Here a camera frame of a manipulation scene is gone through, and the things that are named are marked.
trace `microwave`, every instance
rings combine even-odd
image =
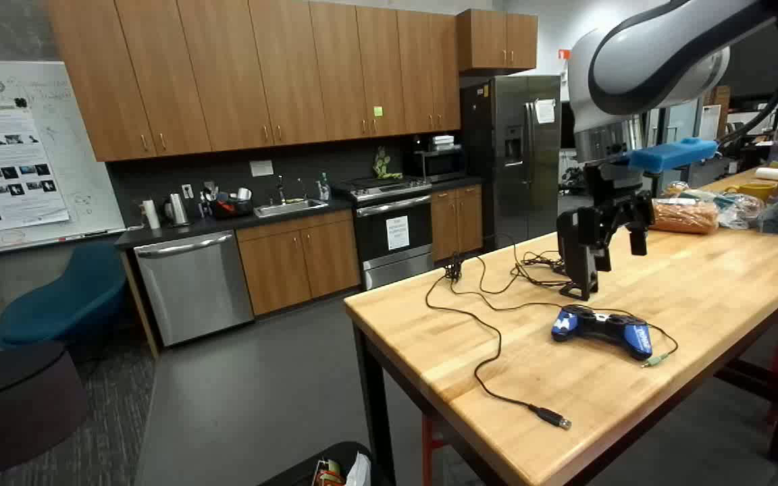
[[[402,166],[405,177],[419,177],[425,182],[450,182],[450,179],[465,179],[469,162],[465,148],[439,148],[439,152],[415,152],[405,156]]]

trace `floor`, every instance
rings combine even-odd
[[[173,349],[154,368],[139,332],[89,356],[81,361],[88,424],[55,452],[0,472],[0,486],[259,483],[329,442],[369,440],[343,297]],[[415,486],[419,413],[396,383],[390,413],[397,483]],[[593,483],[771,486],[778,465],[764,460],[768,429],[768,403],[709,380]],[[451,448],[439,453],[435,475],[451,486],[482,483]]]

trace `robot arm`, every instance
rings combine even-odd
[[[620,226],[631,226],[632,253],[647,253],[655,210],[640,172],[627,168],[627,152],[650,145],[637,118],[713,90],[728,71],[728,47],[771,21],[778,21],[778,0],[671,0],[575,44],[570,104],[596,206],[558,220],[569,294],[597,291]]]

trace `stainless steel dishwasher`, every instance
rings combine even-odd
[[[136,247],[136,256],[166,347],[254,320],[232,232]]]

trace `lower cabinet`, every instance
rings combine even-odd
[[[361,286],[348,210],[239,231],[254,317]]]
[[[482,249],[482,187],[432,195],[432,263]]]

